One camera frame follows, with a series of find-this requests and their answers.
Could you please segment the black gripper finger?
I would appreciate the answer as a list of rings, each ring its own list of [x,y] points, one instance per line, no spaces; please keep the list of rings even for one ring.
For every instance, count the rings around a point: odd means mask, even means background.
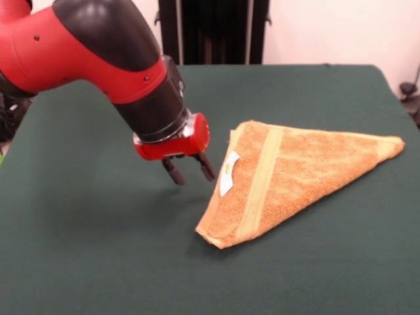
[[[199,153],[194,154],[192,157],[200,164],[201,171],[203,172],[205,178],[208,181],[215,180],[215,169],[211,162],[207,159],[207,156],[204,153]]]
[[[162,165],[176,185],[185,185],[185,179],[170,159],[163,159]]]

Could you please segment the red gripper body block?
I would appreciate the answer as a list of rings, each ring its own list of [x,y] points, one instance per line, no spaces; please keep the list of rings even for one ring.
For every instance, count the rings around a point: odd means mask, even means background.
[[[136,134],[133,135],[135,149],[145,160],[202,154],[207,150],[209,140],[208,122],[202,113],[191,114],[180,133],[161,142],[145,143]]]

